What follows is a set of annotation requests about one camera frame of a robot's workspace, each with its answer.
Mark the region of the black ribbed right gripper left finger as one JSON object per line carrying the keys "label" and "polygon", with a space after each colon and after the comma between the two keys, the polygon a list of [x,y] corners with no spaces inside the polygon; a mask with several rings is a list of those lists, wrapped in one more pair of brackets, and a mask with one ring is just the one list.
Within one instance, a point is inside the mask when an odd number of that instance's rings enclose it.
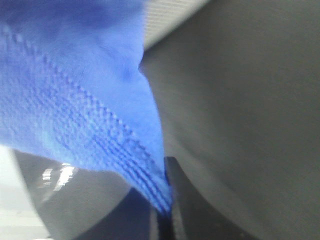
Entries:
{"label": "black ribbed right gripper left finger", "polygon": [[158,240],[157,214],[134,189],[81,240]]}

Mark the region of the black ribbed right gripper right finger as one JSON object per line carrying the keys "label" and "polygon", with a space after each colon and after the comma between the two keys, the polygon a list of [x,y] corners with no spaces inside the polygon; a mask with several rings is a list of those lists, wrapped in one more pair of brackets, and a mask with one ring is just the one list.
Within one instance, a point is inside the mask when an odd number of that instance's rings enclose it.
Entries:
{"label": "black ribbed right gripper right finger", "polygon": [[172,191],[170,218],[163,220],[165,240],[251,240],[253,235],[222,215],[191,183],[176,158],[164,158]]}

